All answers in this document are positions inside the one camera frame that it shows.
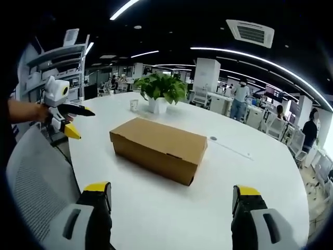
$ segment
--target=floor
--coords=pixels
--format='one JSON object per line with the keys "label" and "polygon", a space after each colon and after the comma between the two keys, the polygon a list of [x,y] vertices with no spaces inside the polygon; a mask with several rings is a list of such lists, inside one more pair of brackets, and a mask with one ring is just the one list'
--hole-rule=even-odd
{"label": "floor", "polygon": [[330,212],[330,206],[323,203],[326,198],[323,188],[318,185],[315,177],[315,172],[312,167],[300,169],[301,177],[304,182],[305,190],[308,195],[309,215],[310,215],[310,230],[309,240],[316,236],[316,232],[320,230],[325,218]]}

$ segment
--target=woman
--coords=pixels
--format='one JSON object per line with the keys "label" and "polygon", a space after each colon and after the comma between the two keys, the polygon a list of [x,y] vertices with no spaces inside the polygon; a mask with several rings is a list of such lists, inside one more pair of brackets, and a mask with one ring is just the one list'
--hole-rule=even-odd
{"label": "woman", "polygon": [[310,151],[314,141],[317,138],[318,128],[316,125],[316,121],[318,120],[318,118],[319,118],[318,110],[316,108],[312,109],[309,116],[310,120],[303,127],[302,132],[303,134],[305,134],[305,139],[302,150],[306,153]]}

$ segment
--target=leaves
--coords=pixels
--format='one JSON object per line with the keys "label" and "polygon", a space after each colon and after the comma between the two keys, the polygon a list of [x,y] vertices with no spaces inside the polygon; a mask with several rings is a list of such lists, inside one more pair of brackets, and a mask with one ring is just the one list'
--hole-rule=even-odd
{"label": "leaves", "polygon": [[178,101],[186,97],[187,93],[187,85],[177,77],[166,74],[151,74],[135,80],[134,85],[141,88],[141,95],[144,98],[145,94],[155,100],[164,97],[170,104],[173,101],[177,104]]}

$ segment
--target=white round table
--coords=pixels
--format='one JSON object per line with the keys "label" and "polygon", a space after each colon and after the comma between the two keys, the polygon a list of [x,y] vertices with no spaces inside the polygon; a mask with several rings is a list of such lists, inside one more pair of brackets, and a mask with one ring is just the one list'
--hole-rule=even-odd
{"label": "white round table", "polygon": [[[139,99],[138,112],[130,100]],[[305,188],[287,147],[247,125],[214,112],[178,103],[166,114],[147,111],[139,93],[84,102],[94,117],[76,117],[81,140],[69,140],[81,191],[110,181],[111,243],[121,250],[232,249],[232,200],[236,184],[256,188],[268,208],[290,223],[304,245],[309,233]],[[208,148],[191,186],[151,173],[115,155],[109,131],[142,117],[208,138]]]}

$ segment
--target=white pillar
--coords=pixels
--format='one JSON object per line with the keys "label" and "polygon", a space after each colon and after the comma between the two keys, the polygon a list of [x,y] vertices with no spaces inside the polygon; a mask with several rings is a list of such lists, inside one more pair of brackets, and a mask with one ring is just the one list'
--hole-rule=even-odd
{"label": "white pillar", "polygon": [[133,79],[141,78],[143,69],[144,69],[144,64],[139,63],[139,62],[135,63],[133,65],[132,78]]}
{"label": "white pillar", "polygon": [[304,124],[309,120],[309,115],[312,110],[312,101],[305,95],[300,96],[300,101],[298,103],[300,106],[300,115],[296,117],[295,124],[303,129]]}
{"label": "white pillar", "polygon": [[221,64],[213,59],[198,58],[194,75],[194,87],[205,87],[209,92],[216,92]]}

